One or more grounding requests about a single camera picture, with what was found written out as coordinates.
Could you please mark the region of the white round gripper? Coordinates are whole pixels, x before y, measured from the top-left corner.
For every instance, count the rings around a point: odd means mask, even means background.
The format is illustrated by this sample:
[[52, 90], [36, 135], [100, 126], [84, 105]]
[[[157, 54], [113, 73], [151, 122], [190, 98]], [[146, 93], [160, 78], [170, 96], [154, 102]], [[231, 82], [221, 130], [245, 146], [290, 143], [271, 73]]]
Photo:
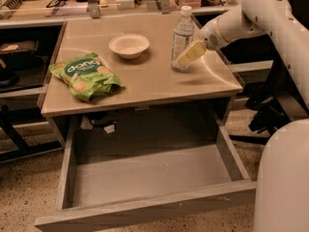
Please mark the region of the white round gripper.
[[207, 22], [200, 30], [199, 37], [203, 41], [191, 43], [183, 53], [179, 55], [176, 63], [184, 67], [197, 60], [206, 53], [206, 50], [218, 50], [229, 43], [224, 39], [219, 30], [219, 18], [216, 17]]

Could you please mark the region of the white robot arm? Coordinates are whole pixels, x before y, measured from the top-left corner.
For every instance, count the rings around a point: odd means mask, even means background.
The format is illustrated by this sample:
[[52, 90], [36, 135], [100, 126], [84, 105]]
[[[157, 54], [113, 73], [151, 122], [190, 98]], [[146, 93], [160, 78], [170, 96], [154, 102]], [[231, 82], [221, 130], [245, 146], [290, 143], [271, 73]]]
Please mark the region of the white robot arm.
[[[200, 30], [200, 40], [174, 58], [183, 69], [206, 50], [266, 34], [304, 102], [309, 102], [309, 31], [288, 0], [242, 0]], [[277, 130], [263, 150], [256, 182], [253, 232], [309, 232], [309, 120]]]

